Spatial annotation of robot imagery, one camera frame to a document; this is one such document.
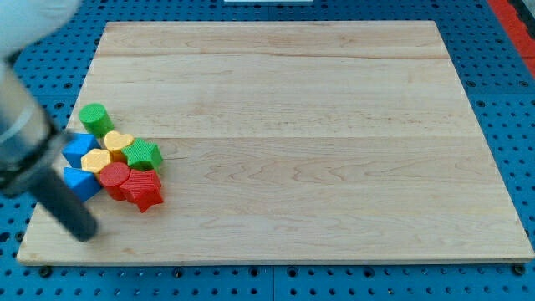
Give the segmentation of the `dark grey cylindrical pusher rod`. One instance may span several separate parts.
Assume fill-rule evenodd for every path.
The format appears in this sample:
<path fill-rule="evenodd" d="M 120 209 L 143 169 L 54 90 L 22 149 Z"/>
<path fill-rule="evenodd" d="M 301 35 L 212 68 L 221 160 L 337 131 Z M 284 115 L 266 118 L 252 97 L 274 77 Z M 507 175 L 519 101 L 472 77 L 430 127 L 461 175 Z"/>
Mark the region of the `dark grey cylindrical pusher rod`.
<path fill-rule="evenodd" d="M 29 191 L 78 241 L 86 242 L 97 234 L 97 219 L 52 168 L 34 174 Z"/>

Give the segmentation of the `black pusher mount clamp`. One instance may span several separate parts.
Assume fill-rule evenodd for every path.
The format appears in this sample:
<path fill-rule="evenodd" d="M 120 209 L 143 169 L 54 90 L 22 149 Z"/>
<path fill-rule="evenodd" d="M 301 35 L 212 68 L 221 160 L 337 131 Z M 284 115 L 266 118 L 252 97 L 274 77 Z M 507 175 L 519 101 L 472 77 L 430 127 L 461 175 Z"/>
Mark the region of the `black pusher mount clamp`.
<path fill-rule="evenodd" d="M 69 131 L 55 131 L 28 156 L 1 164 L 1 193 L 14 198 L 29 193 L 34 198 L 73 198 L 73 192 L 53 169 L 63 148 L 74 138 Z"/>

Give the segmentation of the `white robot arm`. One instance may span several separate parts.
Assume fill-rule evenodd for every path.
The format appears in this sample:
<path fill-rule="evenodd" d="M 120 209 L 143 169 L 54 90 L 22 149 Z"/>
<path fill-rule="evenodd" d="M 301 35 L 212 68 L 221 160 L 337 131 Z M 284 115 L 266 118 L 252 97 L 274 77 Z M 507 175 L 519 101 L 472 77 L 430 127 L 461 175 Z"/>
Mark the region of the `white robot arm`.
<path fill-rule="evenodd" d="M 1 2 L 1 194 L 31 193 L 85 242 L 97 233 L 97 220 L 52 168 L 72 135 L 58 129 L 9 63 L 14 54 L 65 25 L 79 6 L 79 0 Z"/>

